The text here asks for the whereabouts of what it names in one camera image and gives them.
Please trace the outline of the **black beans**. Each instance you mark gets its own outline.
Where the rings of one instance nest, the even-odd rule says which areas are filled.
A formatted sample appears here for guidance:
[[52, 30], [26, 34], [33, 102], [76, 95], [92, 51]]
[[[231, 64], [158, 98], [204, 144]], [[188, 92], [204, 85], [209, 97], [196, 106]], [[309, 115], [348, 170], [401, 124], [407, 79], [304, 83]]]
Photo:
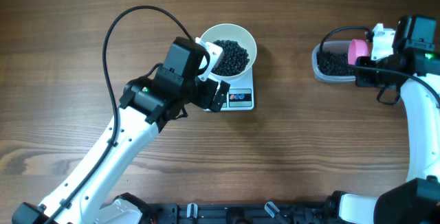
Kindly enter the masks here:
[[215, 45], [223, 49], [223, 58], [212, 72], [219, 76], [235, 76], [240, 74], [249, 63], [248, 51], [236, 41], [216, 40]]

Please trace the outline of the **pink scoop blue handle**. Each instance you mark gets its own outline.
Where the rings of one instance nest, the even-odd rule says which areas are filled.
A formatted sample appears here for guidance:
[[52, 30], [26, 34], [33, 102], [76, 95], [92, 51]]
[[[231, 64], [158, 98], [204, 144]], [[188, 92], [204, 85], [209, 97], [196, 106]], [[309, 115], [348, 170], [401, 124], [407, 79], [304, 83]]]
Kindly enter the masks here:
[[360, 39], [353, 39], [349, 44], [348, 64], [355, 65], [359, 57], [370, 56], [367, 42]]

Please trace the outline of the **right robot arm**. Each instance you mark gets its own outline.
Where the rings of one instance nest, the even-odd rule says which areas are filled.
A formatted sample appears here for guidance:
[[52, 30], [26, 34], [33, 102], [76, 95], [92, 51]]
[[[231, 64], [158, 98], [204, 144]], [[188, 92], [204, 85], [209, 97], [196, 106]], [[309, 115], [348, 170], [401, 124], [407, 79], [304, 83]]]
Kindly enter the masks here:
[[406, 182], [372, 199], [345, 194], [339, 215], [352, 223], [439, 222], [439, 53], [433, 43], [436, 20], [403, 16], [395, 30], [376, 25], [373, 44], [352, 41], [348, 64], [358, 86], [392, 87], [408, 121], [410, 159]]

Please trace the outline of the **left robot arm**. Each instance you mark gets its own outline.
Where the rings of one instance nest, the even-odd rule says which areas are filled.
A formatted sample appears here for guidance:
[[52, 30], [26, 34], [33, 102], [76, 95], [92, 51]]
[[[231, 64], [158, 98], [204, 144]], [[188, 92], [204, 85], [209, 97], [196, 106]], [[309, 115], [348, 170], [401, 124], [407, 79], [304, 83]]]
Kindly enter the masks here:
[[185, 116], [186, 104], [221, 110], [230, 86], [208, 75], [222, 58], [218, 45], [200, 38], [176, 38], [154, 78], [140, 76], [127, 83], [106, 131], [70, 176], [38, 205], [23, 202], [12, 222], [138, 222], [142, 213], [134, 205], [102, 208], [102, 204], [128, 165], [167, 122]]

